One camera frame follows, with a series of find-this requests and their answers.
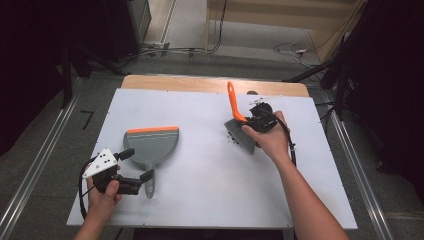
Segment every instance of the wire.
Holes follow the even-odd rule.
[[[144,52],[141,52],[139,54],[137,54],[136,56],[141,56],[141,55],[148,55],[148,54],[152,54],[155,52],[178,52],[178,53],[202,53],[202,54],[213,54],[215,53],[219,47],[221,46],[221,42],[222,42],[222,29],[223,29],[223,25],[224,25],[224,18],[225,18],[225,11],[227,9],[227,0],[225,0],[224,2],[224,7],[222,9],[222,13],[221,13],[221,19],[220,19],[220,24],[219,24],[219,36],[218,36],[218,42],[215,44],[215,46],[212,49],[208,49],[205,52],[204,48],[184,48],[184,47],[180,47],[180,48],[168,48],[168,49],[158,49],[158,48],[154,48],[154,50],[146,50]]]
[[[323,103],[316,103],[315,106],[327,106],[327,105],[334,105],[336,104],[335,102],[323,102]]]
[[[85,206],[84,206],[84,199],[83,199],[83,196],[85,195],[83,195],[82,194],[82,175],[84,174],[84,172],[85,172],[85,169],[87,168],[87,166],[91,163],[91,162],[93,162],[94,161],[94,159],[95,158],[92,158],[92,159],[90,159],[90,160],[88,160],[87,162],[85,162],[84,163],[84,165],[82,166],[82,168],[81,168],[81,171],[80,171],[80,175],[79,175],[79,179],[78,179],[78,198],[79,198],[79,202],[80,202],[80,211],[81,211],[81,215],[82,215],[82,217],[85,219],[85,217],[87,216],[87,210],[85,209]]]
[[[118,240],[119,239],[119,236],[121,236],[122,231],[124,231],[124,228],[120,228],[119,229],[118,234],[116,234],[116,236],[114,238],[115,240]]]
[[[324,43],[318,45],[318,47],[315,47],[315,50],[317,50],[318,48],[327,44],[328,41],[330,41],[330,39],[332,39],[334,37],[334,35],[336,35],[336,33],[339,31],[340,28],[346,26],[353,19],[353,16],[355,16],[355,14],[358,12],[358,9],[359,9],[360,6],[361,6],[361,4],[358,4],[356,6],[355,10],[353,10],[352,15],[350,15],[349,19],[346,20],[345,22],[343,22],[342,24],[340,24],[340,26],[333,32],[333,34],[331,34],[331,36],[329,38],[327,38],[327,40]]]
[[[290,46],[289,46],[289,54],[298,62],[298,63],[300,63],[300,64],[302,64],[303,66],[305,66],[305,67],[307,67],[307,68],[313,68],[313,66],[310,66],[310,65],[307,65],[307,64],[305,64],[305,63],[303,63],[302,61],[300,61],[300,58],[303,56],[303,54],[301,54],[300,55],[300,57],[299,58],[297,58],[296,56],[294,56],[293,55],[293,53],[292,53],[292,51],[291,51],[291,48],[292,48],[292,46],[293,45],[298,45],[298,44],[304,44],[305,46],[307,46],[307,49],[306,49],[306,51],[309,49],[309,45],[308,44],[305,44],[305,43],[292,43],[292,44],[290,44]]]
[[[288,55],[288,54],[281,53],[281,52],[280,52],[280,49],[279,49],[278,47],[283,46],[283,45],[289,45],[289,44],[292,44],[292,43],[280,43],[280,44],[278,44],[278,45],[274,46],[274,47],[273,47],[273,50],[274,50],[274,52],[276,52],[276,53],[278,53],[278,54],[281,54],[281,55]]]
[[[280,124],[280,126],[283,128],[284,132],[285,132],[285,133],[286,133],[286,135],[287,135],[287,139],[288,139],[288,141],[289,141],[289,147],[290,147],[290,156],[291,156],[291,159],[292,159],[292,162],[293,162],[294,166],[297,166],[297,165],[296,165],[296,152],[295,152],[295,149],[294,149],[294,146],[295,146],[296,144],[294,144],[294,143],[292,142],[292,140],[291,140],[291,137],[290,137],[290,131],[289,131],[289,129],[287,128],[286,124],[284,124],[284,123],[283,123],[283,121],[281,121],[281,119],[279,119],[277,116],[275,116],[275,119],[277,120],[277,122]]]
[[[94,188],[94,186],[92,186],[90,189],[88,189],[83,195],[82,195],[82,197],[84,197],[85,195],[87,195],[87,193],[89,192],[89,191],[91,191],[92,189]]]
[[[333,107],[331,107],[331,108],[329,108],[328,110],[327,110],[327,113],[325,113],[321,118],[320,118],[320,120],[322,120],[322,119],[324,119],[325,118],[325,125],[324,125],[324,134],[325,134],[325,136],[327,136],[327,132],[328,132],[328,121],[330,120],[330,116],[331,116],[331,113],[335,110],[336,108],[335,108],[335,106],[333,106]]]

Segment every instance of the floor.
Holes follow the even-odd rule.
[[[158,19],[161,19],[159,23],[152,22],[152,26],[157,26],[152,27],[152,30],[160,31],[149,32],[146,42],[158,45],[169,42],[172,48],[203,47],[202,11],[205,1],[176,0],[175,4],[170,0],[150,2],[152,15],[158,15]],[[171,17],[155,14],[161,9],[165,13],[171,12]],[[190,57],[187,53],[178,52],[170,52],[164,57],[145,55],[132,61],[125,70],[134,74],[226,76],[281,81],[307,70],[307,67],[289,53],[290,46],[298,46],[291,44],[298,42],[308,44],[310,49],[313,49],[307,31],[302,29],[224,23],[221,47],[214,55],[200,54]],[[276,51],[274,47],[279,44],[285,45],[281,45],[278,47],[280,50]],[[306,65],[320,63],[314,51],[308,51],[300,60]],[[324,91],[317,83],[320,77],[322,74],[317,74],[303,81],[317,103],[326,101],[323,97]],[[104,70],[94,72],[90,79],[76,78],[74,89],[78,94],[73,105],[61,110],[62,95],[56,96],[28,126],[15,147],[0,157],[1,212],[6,213],[8,207],[22,207],[15,213],[14,221],[7,223],[2,218],[0,239],[3,239],[2,236],[9,236],[9,239],[70,239],[74,236],[78,228],[66,226],[66,220],[76,194],[76,176],[82,163],[91,155],[114,90],[120,86],[122,79],[123,77]],[[64,114],[64,111],[69,111],[69,115]],[[95,113],[83,129],[88,118],[84,111]],[[317,111],[322,116],[327,109],[317,107]],[[61,117],[64,124],[56,129],[58,135],[52,137],[52,126],[55,126]],[[327,130],[328,141],[339,172],[343,173],[342,181],[351,198],[351,206],[359,227],[358,230],[349,231],[349,236],[351,239],[424,239],[424,207],[414,196],[413,187],[400,176],[376,171],[378,159],[368,140],[367,131],[356,120],[353,114],[347,113],[346,129],[392,236],[384,238],[376,234],[344,146],[338,137],[336,125],[330,121]],[[40,156],[40,149],[46,149],[43,141],[48,138],[52,140],[54,147],[47,155]],[[27,172],[31,170],[33,163],[40,163],[41,167],[39,171],[28,175]],[[18,190],[28,186],[30,189],[27,190],[31,195],[13,201],[12,198],[17,197]],[[102,239],[113,238],[118,230],[117,227],[108,227]],[[132,239],[133,232],[134,229],[125,228],[120,239]],[[286,239],[291,239],[290,231],[284,234]]]

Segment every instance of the orange lever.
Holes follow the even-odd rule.
[[[236,94],[234,92],[234,87],[231,82],[227,83],[227,89],[228,89],[228,97],[230,98],[231,110],[233,111],[234,119],[238,121],[247,122],[246,118],[243,117],[243,115],[241,115],[237,110]]]

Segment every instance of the hand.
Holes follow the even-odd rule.
[[[88,212],[75,240],[99,239],[103,228],[112,217],[115,205],[122,199],[120,194],[116,194],[119,189],[119,182],[116,180],[107,185],[105,193],[97,191],[91,177],[87,178],[87,187],[91,189],[88,192]]]
[[[277,111],[274,113],[281,121],[286,124],[283,113]],[[259,133],[247,125],[243,125],[243,131],[259,143],[265,153],[275,162],[282,156],[288,157],[288,139],[286,133],[280,124],[277,123],[269,132]]]
[[[88,189],[94,187],[93,179],[87,178]],[[98,223],[106,225],[112,217],[115,205],[122,199],[121,194],[116,194],[119,182],[112,180],[106,188],[105,193],[100,193],[94,187],[88,192],[88,212],[86,219],[95,219]]]

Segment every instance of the table surface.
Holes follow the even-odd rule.
[[[122,138],[116,136],[132,128],[175,124],[180,127],[180,139],[170,157],[156,168],[155,196],[147,199],[144,189],[137,196],[124,196],[110,224],[292,227],[272,161],[259,149],[250,155],[227,142],[223,123],[231,117],[226,94],[229,80],[236,92],[243,93],[237,95],[242,114],[248,114],[252,107],[249,101],[259,98],[246,95],[247,91],[285,95],[270,104],[287,113],[286,121],[298,148],[299,171],[344,228],[357,228],[313,100],[307,97],[303,84],[182,76],[127,76],[115,93],[93,155],[105,146],[122,151]],[[132,161],[123,161],[120,166],[125,177],[142,173]],[[317,174],[320,171],[326,172],[325,177]],[[82,221],[76,198],[67,224],[80,225]]]

